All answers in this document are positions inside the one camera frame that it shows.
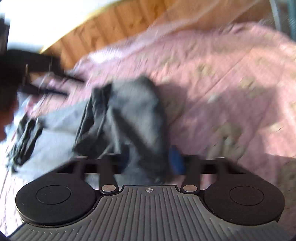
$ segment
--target silver screw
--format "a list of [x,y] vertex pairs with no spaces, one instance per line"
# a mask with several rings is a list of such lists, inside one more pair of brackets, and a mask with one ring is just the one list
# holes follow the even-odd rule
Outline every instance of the silver screw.
[[194,185],[185,185],[185,186],[183,187],[183,190],[184,190],[185,192],[195,192],[195,191],[197,191],[197,187],[194,186]]
[[103,192],[113,192],[113,191],[115,191],[115,189],[116,189],[116,187],[111,184],[107,184],[107,185],[102,186]]

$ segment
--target crosshair symbol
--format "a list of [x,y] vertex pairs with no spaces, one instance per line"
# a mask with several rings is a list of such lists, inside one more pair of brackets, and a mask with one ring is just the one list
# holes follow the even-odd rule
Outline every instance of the crosshair symbol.
[[154,191],[154,189],[152,189],[152,188],[147,188],[147,189],[145,189],[145,191],[151,193],[151,192]]

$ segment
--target pink blanket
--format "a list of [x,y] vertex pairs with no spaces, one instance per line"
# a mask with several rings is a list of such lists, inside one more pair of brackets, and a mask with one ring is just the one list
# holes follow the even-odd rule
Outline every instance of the pink blanket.
[[[173,113],[170,142],[185,154],[205,154],[215,143],[214,129],[231,122],[242,129],[238,163],[280,186],[288,205],[280,224],[296,232],[296,173],[282,167],[296,155],[296,44],[288,37],[253,23],[235,25],[227,33],[182,31],[121,60],[102,64],[85,59],[75,73],[88,80],[51,84],[70,92],[68,99],[47,97],[31,114],[38,116],[73,105],[90,96],[94,86],[146,74],[161,85]],[[20,222],[13,197],[25,181],[8,174],[1,192],[1,231],[11,233]]]

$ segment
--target bed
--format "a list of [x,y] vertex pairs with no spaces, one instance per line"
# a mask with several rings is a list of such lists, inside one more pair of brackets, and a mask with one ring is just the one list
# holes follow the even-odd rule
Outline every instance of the bed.
[[[87,80],[85,87],[51,79],[49,85],[70,93],[68,99],[49,96],[28,112],[49,113],[89,98],[94,86],[145,73],[169,100],[170,142],[182,153],[206,155],[221,124],[240,127],[237,144],[244,153],[238,163],[279,186],[288,200],[280,224],[295,233],[296,45],[250,23],[272,16],[269,1],[186,3],[125,0],[91,15],[43,49]],[[221,15],[229,9],[231,14]],[[188,14],[193,21],[176,24]],[[21,224],[14,198],[29,180],[13,176],[4,163],[0,228],[8,235]]]

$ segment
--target black device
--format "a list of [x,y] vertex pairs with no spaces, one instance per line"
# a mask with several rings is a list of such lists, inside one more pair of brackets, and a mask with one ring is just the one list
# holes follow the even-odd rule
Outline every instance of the black device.
[[[123,186],[117,156],[77,158],[25,185],[16,195],[24,224],[9,238],[25,240],[278,240],[284,209],[278,188],[224,158],[184,156],[187,175],[174,185]],[[99,190],[84,181],[98,173]],[[217,181],[200,190],[202,173]]]

